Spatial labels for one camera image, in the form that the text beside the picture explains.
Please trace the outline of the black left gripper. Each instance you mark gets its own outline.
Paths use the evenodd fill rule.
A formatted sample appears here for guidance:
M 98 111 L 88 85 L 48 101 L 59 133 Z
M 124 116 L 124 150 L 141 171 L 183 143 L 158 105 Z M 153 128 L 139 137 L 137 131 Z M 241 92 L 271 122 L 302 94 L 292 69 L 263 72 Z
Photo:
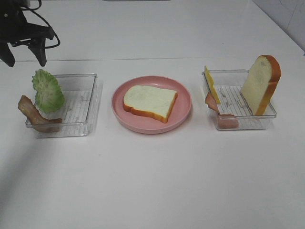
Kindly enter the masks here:
M 13 47 L 26 45 L 35 55 L 40 66 L 44 67 L 47 63 L 45 53 L 46 39 L 54 38 L 54 30 L 50 24 L 39 15 L 38 10 L 42 1 L 38 1 L 38 7 L 30 7 L 29 0 L 2 0 L 0 2 L 0 59 L 9 67 L 15 64 L 15 58 L 12 55 L 8 44 Z M 42 19 L 46 25 L 29 23 L 24 16 L 25 11 L 30 11 Z

